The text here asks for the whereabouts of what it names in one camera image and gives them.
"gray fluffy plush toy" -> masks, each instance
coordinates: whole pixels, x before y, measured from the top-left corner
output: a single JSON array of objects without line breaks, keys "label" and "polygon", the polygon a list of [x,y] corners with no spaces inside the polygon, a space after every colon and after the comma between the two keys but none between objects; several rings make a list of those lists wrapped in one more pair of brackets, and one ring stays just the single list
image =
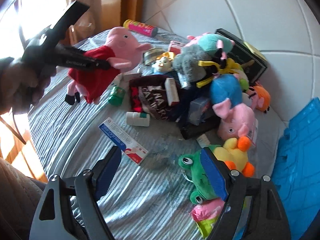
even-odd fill
[{"label": "gray fluffy plush toy", "polygon": [[206,76],[204,68],[198,66],[199,60],[210,61],[212,57],[197,44],[183,47],[181,54],[174,58],[172,68],[185,75],[187,82],[198,81]]}]

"blue plastic stool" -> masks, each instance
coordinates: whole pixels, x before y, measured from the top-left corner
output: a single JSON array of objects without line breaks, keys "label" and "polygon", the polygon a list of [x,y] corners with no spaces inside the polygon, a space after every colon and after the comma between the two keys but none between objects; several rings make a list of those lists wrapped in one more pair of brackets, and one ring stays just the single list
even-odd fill
[{"label": "blue plastic stool", "polygon": [[290,120],[279,139],[271,177],[286,210],[292,240],[305,233],[320,209],[319,146],[320,100],[314,98]]}]

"blue gripper pad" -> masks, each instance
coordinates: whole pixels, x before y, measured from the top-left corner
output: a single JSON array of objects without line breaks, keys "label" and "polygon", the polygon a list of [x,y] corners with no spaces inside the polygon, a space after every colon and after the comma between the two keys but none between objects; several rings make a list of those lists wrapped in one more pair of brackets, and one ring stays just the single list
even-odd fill
[{"label": "blue gripper pad", "polygon": [[94,194],[95,201],[98,201],[102,196],[104,196],[107,193],[110,184],[113,180],[113,177],[115,176],[116,171],[120,165],[121,157],[121,149],[117,147],[116,151],[114,152],[109,162],[102,170],[99,178],[97,179],[96,191]]},{"label": "blue gripper pad", "polygon": [[205,149],[201,150],[200,153],[200,162],[202,167],[204,168],[205,173],[210,181],[210,184],[213,188],[215,194],[220,197],[223,201],[226,201],[228,198],[228,192],[226,189],[226,182],[223,176],[220,174],[217,166],[214,164],[212,159],[207,153]]},{"label": "blue gripper pad", "polygon": [[320,208],[320,100],[312,99],[279,139],[272,180],[288,216],[292,240],[307,230]]}]

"bed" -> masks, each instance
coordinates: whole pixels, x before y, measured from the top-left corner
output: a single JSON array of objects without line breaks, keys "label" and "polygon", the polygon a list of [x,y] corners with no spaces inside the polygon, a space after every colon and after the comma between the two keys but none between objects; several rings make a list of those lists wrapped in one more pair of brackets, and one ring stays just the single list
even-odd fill
[{"label": "bed", "polygon": [[[107,34],[108,30],[77,47],[88,50],[101,46]],[[153,47],[164,49],[171,40],[185,42],[162,29],[155,38],[133,35],[141,43],[150,42]],[[143,65],[133,71],[139,68],[143,75],[151,73]],[[200,148],[196,140],[184,140],[172,122],[151,120],[149,127],[126,125],[125,113],[130,110],[128,95],[120,107],[111,106],[107,103],[110,88],[99,105],[88,105],[82,98],[81,103],[70,106],[64,102],[69,80],[67,69],[58,68],[44,97],[28,114],[34,145],[47,177],[75,176],[103,159],[114,144],[98,126],[111,117],[149,151],[140,166],[123,156],[107,195],[98,202],[115,238],[200,239],[196,223],[189,215],[193,205],[188,197],[193,184],[184,179],[177,165],[180,155]],[[127,89],[128,83],[122,81],[121,87]],[[257,111],[256,117],[259,135],[257,147],[249,152],[249,160],[256,167],[255,176],[261,177],[272,173],[277,142],[285,125],[272,108],[268,114]],[[208,132],[207,137],[212,144],[222,143],[214,131]],[[72,203],[74,215],[81,222],[75,198]],[[239,225],[244,225],[246,215],[243,212]]]}]

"red dress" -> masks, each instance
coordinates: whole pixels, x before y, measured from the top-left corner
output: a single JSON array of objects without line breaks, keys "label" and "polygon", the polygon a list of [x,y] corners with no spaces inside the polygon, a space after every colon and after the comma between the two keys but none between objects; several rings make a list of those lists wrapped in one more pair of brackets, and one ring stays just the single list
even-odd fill
[{"label": "red dress", "polygon": [[[110,47],[104,45],[99,48],[86,51],[84,56],[107,60],[108,58],[115,57],[116,55]],[[76,83],[87,89],[88,95],[84,95],[84,98],[87,103],[91,104],[94,99],[103,94],[114,78],[120,74],[120,70],[113,67],[110,67],[108,70],[95,69],[93,71],[70,68],[68,74],[76,81]]]}]

